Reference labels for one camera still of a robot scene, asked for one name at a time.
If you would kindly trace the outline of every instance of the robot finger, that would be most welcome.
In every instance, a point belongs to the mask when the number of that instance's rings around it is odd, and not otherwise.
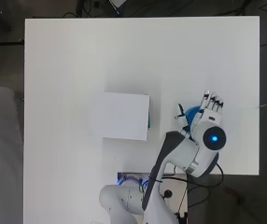
[[[214,105],[212,106],[212,110],[218,111],[218,104],[219,104],[219,96],[216,97],[216,101],[214,102]]]
[[[200,111],[202,111],[206,108],[208,99],[209,99],[209,91],[205,91],[203,99],[201,101]]]
[[[207,104],[208,109],[212,109],[212,107],[214,106],[214,103],[216,101],[216,97],[217,97],[217,94],[215,92],[213,92],[211,94],[211,97],[210,97],[209,102]]]
[[[222,112],[222,110],[223,110],[223,106],[224,106],[224,101],[223,101],[223,99],[219,99],[218,110],[217,110],[218,113],[221,113],[221,112]]]

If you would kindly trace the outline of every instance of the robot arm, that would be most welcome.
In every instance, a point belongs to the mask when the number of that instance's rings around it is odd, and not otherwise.
[[[183,107],[179,105],[181,114],[176,118],[182,121],[182,131],[169,132],[165,135],[161,152],[151,170],[144,197],[134,189],[120,188],[121,186],[105,186],[102,189],[100,203],[110,215],[111,224],[122,224],[125,219],[126,223],[134,224],[134,217],[131,214],[120,214],[127,212],[140,214],[143,210],[144,224],[178,223],[160,195],[160,184],[166,164],[172,163],[195,177],[212,171],[218,161],[218,152],[226,144],[226,134],[219,127],[222,107],[222,100],[214,93],[209,97],[209,92],[206,91],[201,106],[195,107],[195,116],[188,122]],[[143,210],[133,209],[141,205]]]
[[[166,164],[172,163],[195,177],[207,175],[213,170],[218,161],[218,152],[226,144],[226,134],[219,127],[222,107],[222,100],[214,93],[209,98],[207,91],[189,126],[184,110],[179,105],[181,115],[177,117],[186,126],[181,133],[169,132],[165,135],[142,202],[145,211],[144,223],[178,223],[160,195],[160,184]]]

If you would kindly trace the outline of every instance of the gray floor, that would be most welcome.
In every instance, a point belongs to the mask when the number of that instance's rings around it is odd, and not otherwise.
[[[114,16],[114,10],[109,7],[106,0],[101,2],[101,9],[93,8],[91,14],[99,16],[105,13]],[[188,7],[181,9],[187,2],[187,0],[129,0],[120,11],[124,17],[210,16],[234,9],[243,1],[195,0]],[[260,15],[261,43],[267,42],[267,13],[259,11],[258,6],[265,2],[267,1],[254,1],[246,11],[246,15]],[[14,27],[14,31],[11,34],[0,32],[0,41],[16,41],[23,38],[25,18],[60,17],[67,11],[74,11],[75,5],[76,0],[12,0],[8,2],[7,7],[4,7],[4,15]],[[0,48],[0,86],[23,93],[22,46]],[[267,104],[267,47],[260,49],[260,104]],[[218,181],[218,179],[218,175],[210,175],[204,182]],[[243,194],[246,206],[238,205],[233,196],[225,193],[223,190],[225,186]],[[191,193],[189,204],[201,200],[205,194],[203,189]],[[260,176],[226,175],[223,186],[212,190],[207,203],[189,210],[189,221],[197,224],[267,223],[267,107],[260,110]]]

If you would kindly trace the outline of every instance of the white table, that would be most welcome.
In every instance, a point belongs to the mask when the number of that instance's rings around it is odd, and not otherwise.
[[[179,129],[177,103],[197,105],[205,89],[225,100],[225,174],[257,175],[259,32],[257,17],[27,20],[24,223],[106,224],[102,186],[148,173]],[[148,141],[94,135],[103,91],[150,95]]]

